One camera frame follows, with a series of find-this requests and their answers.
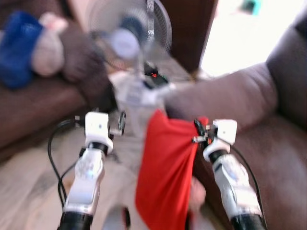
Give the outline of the beige plush bag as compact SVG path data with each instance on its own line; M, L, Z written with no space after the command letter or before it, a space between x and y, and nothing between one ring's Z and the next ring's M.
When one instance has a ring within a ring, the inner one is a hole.
M38 37L31 58L33 72L50 77L64 67L64 46L60 35L68 28L68 22L59 15L46 12L39 18L43 31Z

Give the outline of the black device with red light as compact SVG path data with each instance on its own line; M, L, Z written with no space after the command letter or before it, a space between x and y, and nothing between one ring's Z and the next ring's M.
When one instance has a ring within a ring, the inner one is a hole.
M158 71L158 67L155 64L145 62L144 63L144 86L147 89L153 90L162 88L169 84L169 80Z

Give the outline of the dark brown fabric sofa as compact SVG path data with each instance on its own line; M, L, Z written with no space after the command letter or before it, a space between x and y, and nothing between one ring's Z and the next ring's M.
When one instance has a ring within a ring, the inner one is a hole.
M296 23L265 63L202 80L165 99L170 118L237 121L235 147L260 187L268 230L307 230L307 26Z
M59 0L0 0L2 37L4 25L16 11L24 11L38 21L46 12L67 20L68 28L60 35L65 63L50 77L41 77L32 70L30 83L17 90L0 83L0 151L37 137L70 116L116 107L113 86L94 42L64 13Z

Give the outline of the white standing fan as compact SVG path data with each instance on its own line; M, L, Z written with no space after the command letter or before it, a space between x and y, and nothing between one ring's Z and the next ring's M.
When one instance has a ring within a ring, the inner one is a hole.
M167 56L171 42L167 13L160 0L94 0L88 15L89 35L114 71L110 79L118 106L127 114L127 131L142 138L162 95L173 89L171 81L153 90L143 82L144 63L158 67Z

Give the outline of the dark wooden panel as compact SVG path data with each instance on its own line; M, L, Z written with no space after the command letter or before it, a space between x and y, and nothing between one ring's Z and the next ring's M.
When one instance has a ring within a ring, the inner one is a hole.
M172 27L170 54L189 73L200 68L219 0L161 0Z

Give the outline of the red pillow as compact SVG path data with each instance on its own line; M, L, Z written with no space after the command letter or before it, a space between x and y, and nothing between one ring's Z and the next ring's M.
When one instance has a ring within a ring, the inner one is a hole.
M189 230L197 129L156 110L148 121L135 206L149 230Z

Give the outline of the blue cushion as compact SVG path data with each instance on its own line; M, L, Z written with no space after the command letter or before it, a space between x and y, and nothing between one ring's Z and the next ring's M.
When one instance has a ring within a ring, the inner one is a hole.
M0 39L0 83L11 90L25 87L33 78L31 59L43 26L24 11L13 12Z

